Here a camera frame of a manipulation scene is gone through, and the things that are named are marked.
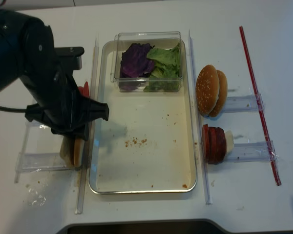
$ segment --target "purple cabbage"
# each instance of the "purple cabbage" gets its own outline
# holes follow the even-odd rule
[[[122,54],[120,78],[137,78],[148,77],[154,70],[154,61],[147,58],[148,52],[151,50],[151,45],[133,43]],[[137,81],[121,81],[119,87],[126,91],[131,91],[137,88],[140,82]]]

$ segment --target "hamburger bun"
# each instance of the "hamburger bun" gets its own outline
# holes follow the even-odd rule
[[[64,136],[60,157],[64,160],[68,168],[74,168],[74,139]]]
[[[216,117],[220,113],[221,109],[225,105],[227,94],[228,94],[228,84],[227,84],[227,78],[225,74],[222,71],[218,71],[218,70],[217,70],[217,74],[219,78],[219,95],[218,95],[218,100],[214,109],[209,113],[210,117]]]
[[[75,168],[79,168],[82,165],[83,151],[84,151],[84,140],[81,138],[76,138],[75,145],[74,145],[74,167]]]
[[[216,106],[219,95],[219,78],[212,65],[205,66],[196,81],[196,99],[203,116],[207,116]]]

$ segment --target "clear plastic container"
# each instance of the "clear plastic container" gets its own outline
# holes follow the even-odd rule
[[[121,92],[128,91],[179,91],[182,80],[182,69],[176,77],[154,77],[152,74],[145,74],[144,77],[129,78],[121,72],[121,61],[123,53],[133,44],[149,43],[152,47],[170,50],[177,45],[181,45],[180,32],[157,32],[157,33],[120,33],[115,37],[114,61],[112,63],[111,79],[117,83]],[[179,65],[182,67],[181,47],[179,46]]]

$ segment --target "bottom bun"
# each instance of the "bottom bun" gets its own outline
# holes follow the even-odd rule
[[[81,138],[76,138],[75,145],[74,145],[74,167],[75,168],[81,167],[83,152],[84,152],[84,140]]]
[[[64,160],[68,168],[74,168],[74,140],[64,136],[61,149],[60,157]]]

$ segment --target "tray rim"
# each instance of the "tray rim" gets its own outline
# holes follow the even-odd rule
[[[98,89],[96,89],[97,92],[99,92],[99,87],[100,87],[100,77],[101,77],[101,72],[102,71],[102,65],[103,65],[103,51],[106,49],[106,47],[108,46],[108,44],[110,43],[115,43],[114,40],[110,40],[108,42],[106,42],[102,48],[102,52],[101,52],[101,57],[100,57],[100,72],[99,72],[99,83],[98,83]],[[186,67],[186,72],[187,72],[187,86],[188,86],[188,67],[187,67],[187,52],[186,52],[186,45],[184,43],[184,41],[181,39],[181,43],[183,44],[183,48],[185,49],[184,53],[185,53],[185,67]],[[91,130],[94,130],[95,131],[95,124],[92,124],[91,126]],[[197,164],[196,164],[196,158],[195,158],[195,150],[193,150],[193,157],[194,157],[194,166],[195,166],[195,181],[194,183],[192,184],[191,187],[187,188],[187,189],[170,189],[170,190],[132,190],[132,191],[108,191],[108,192],[102,192],[102,191],[97,191],[95,190],[92,186],[91,186],[91,183],[90,183],[90,172],[91,172],[91,161],[92,161],[92,155],[91,155],[91,158],[89,159],[89,170],[88,170],[88,180],[87,180],[87,183],[89,185],[89,188],[90,190],[94,193],[94,194],[97,194],[97,195],[116,195],[116,194],[158,194],[158,193],[187,193],[187,192],[190,192],[192,191],[196,184],[197,184],[197,180],[198,180],[198,170],[197,170]]]

